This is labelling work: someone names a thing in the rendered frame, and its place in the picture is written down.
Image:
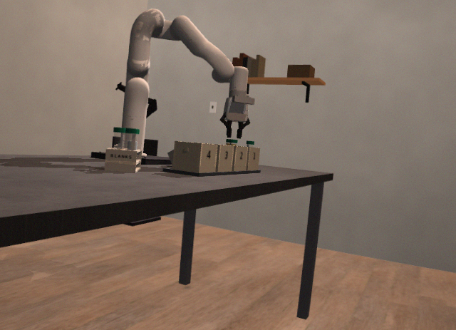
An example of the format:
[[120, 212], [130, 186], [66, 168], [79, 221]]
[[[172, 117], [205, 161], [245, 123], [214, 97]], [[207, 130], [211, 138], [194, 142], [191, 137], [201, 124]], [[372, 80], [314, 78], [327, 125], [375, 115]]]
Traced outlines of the peach tube rack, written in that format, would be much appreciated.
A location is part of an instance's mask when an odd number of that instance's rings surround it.
[[137, 172], [141, 168], [141, 158], [142, 150], [106, 148], [105, 170]]

